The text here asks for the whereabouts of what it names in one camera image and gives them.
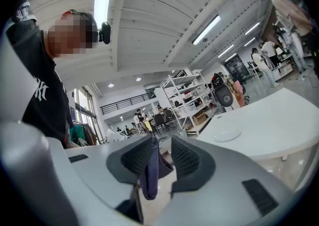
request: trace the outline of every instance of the cap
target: cap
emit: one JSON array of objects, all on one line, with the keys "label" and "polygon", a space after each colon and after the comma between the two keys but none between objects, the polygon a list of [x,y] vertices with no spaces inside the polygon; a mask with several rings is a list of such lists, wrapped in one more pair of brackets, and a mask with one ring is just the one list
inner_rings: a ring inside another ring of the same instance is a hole
[{"label": "cap", "polygon": [[78,12],[74,9],[70,9],[62,14],[62,16],[68,14],[79,15],[81,19],[85,21],[86,47],[92,48],[98,42],[98,28],[92,14],[89,14],[87,12]]}]

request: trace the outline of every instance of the dark purple cloth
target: dark purple cloth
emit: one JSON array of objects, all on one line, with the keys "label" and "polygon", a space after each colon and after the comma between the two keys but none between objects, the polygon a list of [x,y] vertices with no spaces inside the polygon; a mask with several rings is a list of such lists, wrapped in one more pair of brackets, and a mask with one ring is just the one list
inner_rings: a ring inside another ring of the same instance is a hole
[{"label": "dark purple cloth", "polygon": [[154,200],[158,194],[158,181],[173,171],[173,167],[160,154],[157,138],[152,138],[152,155],[140,177],[143,195],[147,200]]}]

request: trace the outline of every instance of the shelving unit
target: shelving unit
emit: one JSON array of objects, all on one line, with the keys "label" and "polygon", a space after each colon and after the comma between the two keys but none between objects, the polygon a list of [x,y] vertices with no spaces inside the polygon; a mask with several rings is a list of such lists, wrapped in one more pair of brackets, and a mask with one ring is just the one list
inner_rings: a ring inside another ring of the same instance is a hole
[{"label": "shelving unit", "polygon": [[[192,82],[187,88],[181,88],[184,84]],[[195,122],[193,120],[193,116],[200,112],[202,109],[204,109],[206,106],[209,106],[209,103],[212,102],[213,104],[217,104],[214,96],[212,95],[211,91],[209,89],[205,88],[206,82],[201,74],[197,75],[187,75],[183,77],[176,77],[172,78],[170,75],[168,76],[168,80],[161,86],[164,93],[166,94],[167,99],[171,99],[174,97],[178,97],[179,100],[182,102],[182,105],[172,108],[172,111],[178,120],[178,123],[181,128],[184,128],[184,125],[186,123],[187,118],[189,118],[193,124],[193,127],[189,130],[187,130],[187,133],[197,134],[201,132],[201,130],[208,124],[208,122],[211,120],[210,117],[208,117],[203,123],[200,125],[195,125]],[[168,92],[167,88],[174,87],[175,89],[171,92]],[[188,102],[184,102],[184,94],[187,92],[191,92],[197,88],[201,87],[202,93],[198,94],[196,97],[192,97],[192,99]],[[209,93],[211,94],[211,99],[208,101],[205,101],[204,97],[208,96],[208,93],[206,91],[209,90]],[[189,104],[194,102],[197,99],[201,99],[202,104],[196,107],[194,110],[190,110]]]}]

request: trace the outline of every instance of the cardboard box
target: cardboard box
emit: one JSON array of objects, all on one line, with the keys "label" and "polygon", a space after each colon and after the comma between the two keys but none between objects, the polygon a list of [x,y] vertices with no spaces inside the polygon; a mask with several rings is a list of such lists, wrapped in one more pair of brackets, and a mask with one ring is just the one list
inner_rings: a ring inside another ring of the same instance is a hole
[{"label": "cardboard box", "polygon": [[201,112],[200,114],[195,114],[193,116],[193,120],[195,122],[195,125],[200,125],[206,120],[206,115],[203,112]]}]

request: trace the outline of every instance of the railing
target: railing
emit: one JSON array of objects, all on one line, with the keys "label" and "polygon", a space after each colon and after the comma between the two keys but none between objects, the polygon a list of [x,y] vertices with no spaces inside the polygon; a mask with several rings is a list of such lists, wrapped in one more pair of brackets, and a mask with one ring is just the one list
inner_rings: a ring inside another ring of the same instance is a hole
[{"label": "railing", "polygon": [[103,114],[107,114],[109,112],[120,110],[122,108],[131,106],[131,105],[143,102],[143,101],[153,99],[155,97],[156,96],[155,96],[154,92],[150,92],[150,93],[146,93],[143,95],[134,96],[134,97],[131,97],[128,99],[124,99],[124,100],[121,100],[121,101],[113,103],[113,104],[107,104],[107,105],[101,106],[100,108],[102,109]]}]

